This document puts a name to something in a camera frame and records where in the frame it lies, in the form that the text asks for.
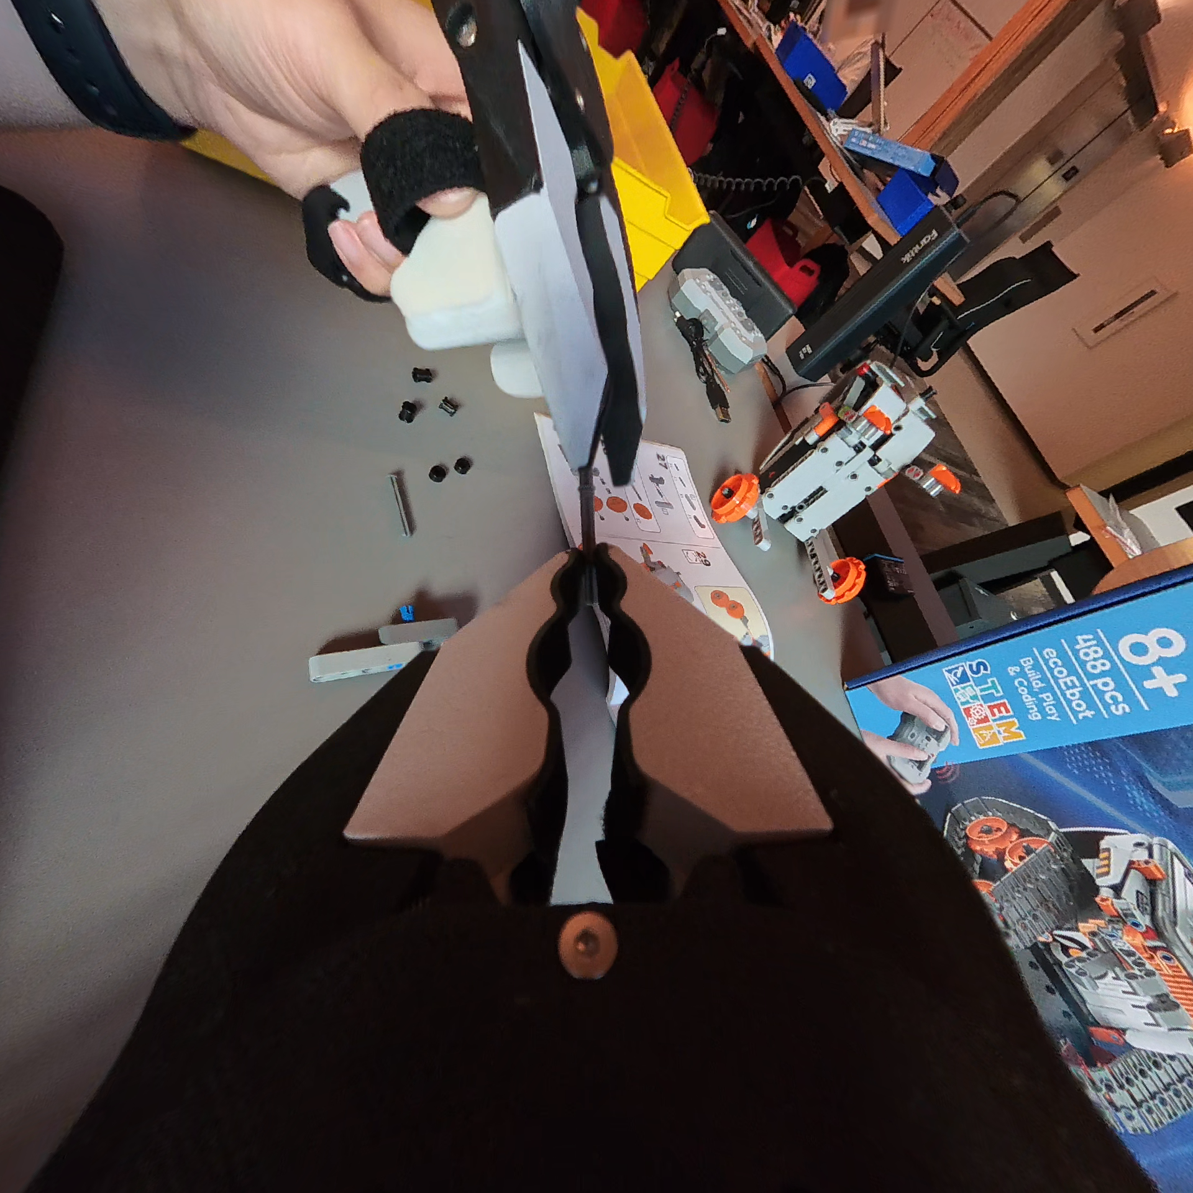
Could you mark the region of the blue plastic bin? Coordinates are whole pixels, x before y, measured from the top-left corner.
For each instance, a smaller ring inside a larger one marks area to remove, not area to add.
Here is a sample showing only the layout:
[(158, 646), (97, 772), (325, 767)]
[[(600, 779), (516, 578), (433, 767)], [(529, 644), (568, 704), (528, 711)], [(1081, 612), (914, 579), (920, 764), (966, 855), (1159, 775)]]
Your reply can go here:
[(824, 110), (839, 110), (847, 97), (842, 81), (826, 53), (798, 22), (791, 22), (775, 48), (775, 56), (790, 78), (802, 85)]
[(935, 205), (934, 197), (944, 195), (946, 199), (951, 199), (956, 187), (956, 175), (947, 161), (939, 162), (932, 175), (898, 168), (883, 184), (876, 203), (896, 237), (902, 237), (931, 213)]

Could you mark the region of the partly built toy robot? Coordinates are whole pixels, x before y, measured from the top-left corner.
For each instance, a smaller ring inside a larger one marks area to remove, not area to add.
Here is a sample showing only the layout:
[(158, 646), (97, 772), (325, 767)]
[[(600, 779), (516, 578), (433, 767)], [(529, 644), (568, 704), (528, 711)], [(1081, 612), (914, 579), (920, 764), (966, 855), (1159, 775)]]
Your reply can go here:
[(750, 521), (760, 549), (770, 547), (770, 528), (783, 528), (803, 547), (818, 598), (826, 604), (852, 600), (866, 565), (856, 557), (828, 559), (827, 529), (898, 476), (932, 497), (962, 489), (947, 465), (918, 463), (935, 435), (934, 395), (932, 387), (918, 389), (890, 365), (863, 361), (828, 388), (755, 472), (716, 487), (711, 519)]

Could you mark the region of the instruction booklet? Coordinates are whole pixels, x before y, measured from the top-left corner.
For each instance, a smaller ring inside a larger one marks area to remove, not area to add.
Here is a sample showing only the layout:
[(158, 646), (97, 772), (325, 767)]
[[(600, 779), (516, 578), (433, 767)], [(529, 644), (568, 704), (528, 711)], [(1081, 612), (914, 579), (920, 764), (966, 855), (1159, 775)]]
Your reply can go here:
[(731, 634), (774, 659), (766, 612), (723, 547), (684, 452), (642, 440), (631, 479), (612, 484), (604, 447), (591, 465), (593, 533)]

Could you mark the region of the black box device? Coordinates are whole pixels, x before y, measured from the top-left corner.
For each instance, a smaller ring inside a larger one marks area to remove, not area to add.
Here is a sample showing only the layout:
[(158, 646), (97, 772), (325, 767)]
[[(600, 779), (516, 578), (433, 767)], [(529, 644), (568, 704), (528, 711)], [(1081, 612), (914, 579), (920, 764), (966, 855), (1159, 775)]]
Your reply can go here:
[(708, 269), (747, 311), (774, 307), (779, 312), (774, 317), (782, 323), (795, 316), (796, 305), (718, 213), (688, 235), (671, 257), (671, 267), (675, 275)]

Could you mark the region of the grey desk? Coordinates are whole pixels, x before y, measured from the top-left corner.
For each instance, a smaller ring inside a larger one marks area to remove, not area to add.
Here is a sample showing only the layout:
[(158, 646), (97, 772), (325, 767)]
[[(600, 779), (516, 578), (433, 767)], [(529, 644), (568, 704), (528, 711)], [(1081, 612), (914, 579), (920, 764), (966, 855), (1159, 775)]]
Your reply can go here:
[(565, 537), (537, 404), (485, 351), (417, 352), (392, 307), (328, 285), (276, 188), (98, 130), (4, 133), (2, 185), (64, 244), (2, 492), (2, 1190), (22, 1190), (232, 842), (385, 680), (311, 683), (308, 658), (401, 604), (465, 624)]

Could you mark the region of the black wristband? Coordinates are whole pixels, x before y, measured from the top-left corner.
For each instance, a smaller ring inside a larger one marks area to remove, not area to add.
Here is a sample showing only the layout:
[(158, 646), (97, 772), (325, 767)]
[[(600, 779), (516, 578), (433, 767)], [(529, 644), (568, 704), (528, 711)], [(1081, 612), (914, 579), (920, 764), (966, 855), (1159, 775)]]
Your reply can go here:
[(177, 122), (133, 77), (92, 1), (13, 1), (52, 80), (93, 125), (149, 141), (185, 141)]

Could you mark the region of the blue robot kit box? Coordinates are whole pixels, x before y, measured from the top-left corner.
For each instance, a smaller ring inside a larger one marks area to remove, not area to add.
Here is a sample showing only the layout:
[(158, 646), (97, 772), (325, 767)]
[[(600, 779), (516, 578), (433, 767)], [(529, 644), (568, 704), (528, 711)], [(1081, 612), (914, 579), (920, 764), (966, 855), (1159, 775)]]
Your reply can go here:
[(1157, 1181), (1190, 1169), (1190, 646), (1185, 565), (844, 684)]

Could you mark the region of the black upright device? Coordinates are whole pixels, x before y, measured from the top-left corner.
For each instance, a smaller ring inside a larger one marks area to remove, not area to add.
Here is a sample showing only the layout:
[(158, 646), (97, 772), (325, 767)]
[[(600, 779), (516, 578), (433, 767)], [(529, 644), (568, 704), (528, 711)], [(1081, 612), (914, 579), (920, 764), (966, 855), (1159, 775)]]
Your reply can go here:
[(928, 292), (967, 244), (944, 207), (934, 207), (786, 349), (795, 375), (819, 381)]

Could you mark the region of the yellow plastic parts bin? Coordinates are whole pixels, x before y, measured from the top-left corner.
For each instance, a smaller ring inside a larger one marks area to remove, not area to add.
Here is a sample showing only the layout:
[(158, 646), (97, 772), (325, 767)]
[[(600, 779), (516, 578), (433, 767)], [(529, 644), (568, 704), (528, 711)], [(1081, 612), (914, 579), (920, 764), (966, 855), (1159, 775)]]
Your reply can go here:
[[(609, 102), (615, 176), (630, 232), (635, 281), (640, 287), (706, 221), (707, 213), (644, 73), (628, 53), (613, 57), (601, 45), (593, 52)], [(435, 108), (409, 110), (455, 116)]]

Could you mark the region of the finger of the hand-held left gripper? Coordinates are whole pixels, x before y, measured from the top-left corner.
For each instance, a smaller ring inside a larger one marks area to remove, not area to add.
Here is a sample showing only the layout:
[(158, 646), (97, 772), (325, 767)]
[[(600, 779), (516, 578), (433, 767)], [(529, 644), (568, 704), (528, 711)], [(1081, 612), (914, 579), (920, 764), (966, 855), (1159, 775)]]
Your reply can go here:
[(499, 249), (524, 340), (572, 471), (604, 445), (626, 485), (644, 424), (642, 327), (623, 223), (604, 180), (585, 189), (525, 48), (519, 66), (541, 183), (499, 213)]

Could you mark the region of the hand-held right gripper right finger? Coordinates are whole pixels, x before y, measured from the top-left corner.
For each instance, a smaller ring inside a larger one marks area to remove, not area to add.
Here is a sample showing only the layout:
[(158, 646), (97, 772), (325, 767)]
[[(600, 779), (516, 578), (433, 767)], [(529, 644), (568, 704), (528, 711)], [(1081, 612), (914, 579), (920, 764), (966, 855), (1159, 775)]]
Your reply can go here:
[(624, 551), (592, 557), (616, 715), (597, 859), (611, 895), (672, 895), (699, 862), (827, 835), (831, 818), (742, 648)]

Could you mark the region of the grey beam with blue pin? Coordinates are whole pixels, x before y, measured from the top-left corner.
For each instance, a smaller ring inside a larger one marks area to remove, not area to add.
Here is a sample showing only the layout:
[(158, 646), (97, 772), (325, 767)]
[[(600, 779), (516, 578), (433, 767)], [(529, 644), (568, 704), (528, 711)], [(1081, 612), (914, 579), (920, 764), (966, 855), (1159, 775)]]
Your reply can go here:
[(457, 628), (455, 618), (387, 624), (380, 628), (376, 646), (327, 651), (309, 658), (307, 678), (321, 683), (395, 672), (419, 654), (439, 648)]

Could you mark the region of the wooden desk with black legs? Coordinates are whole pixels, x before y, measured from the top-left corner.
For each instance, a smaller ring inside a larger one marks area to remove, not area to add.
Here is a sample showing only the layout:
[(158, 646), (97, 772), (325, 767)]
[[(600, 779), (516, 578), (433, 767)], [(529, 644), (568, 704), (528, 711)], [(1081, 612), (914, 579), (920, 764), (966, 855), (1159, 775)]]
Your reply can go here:
[(888, 133), (946, 157), (979, 247), (1023, 244), (1131, 136), (1113, 2), (907, 2)]

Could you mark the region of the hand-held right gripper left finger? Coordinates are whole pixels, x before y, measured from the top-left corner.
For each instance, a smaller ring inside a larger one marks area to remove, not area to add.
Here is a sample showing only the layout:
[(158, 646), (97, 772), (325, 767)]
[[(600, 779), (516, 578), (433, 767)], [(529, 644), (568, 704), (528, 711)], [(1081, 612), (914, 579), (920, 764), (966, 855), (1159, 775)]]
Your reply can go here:
[(557, 553), (433, 651), (345, 824), (356, 846), (475, 862), (499, 899), (548, 903), (601, 783), (589, 652), (572, 672), (581, 560)]

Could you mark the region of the red bag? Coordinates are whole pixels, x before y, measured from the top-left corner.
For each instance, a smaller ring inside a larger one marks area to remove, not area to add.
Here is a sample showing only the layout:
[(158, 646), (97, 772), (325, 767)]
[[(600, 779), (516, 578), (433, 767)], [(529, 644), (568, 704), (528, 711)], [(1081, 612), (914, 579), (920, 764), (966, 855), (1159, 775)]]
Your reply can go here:
[(794, 307), (803, 305), (812, 296), (822, 267), (804, 255), (791, 224), (767, 219), (754, 231), (747, 248)]
[(736, 66), (712, 57), (712, 74), (682, 58), (667, 62), (652, 94), (684, 164), (696, 172), (728, 173), (740, 156), (744, 78)]

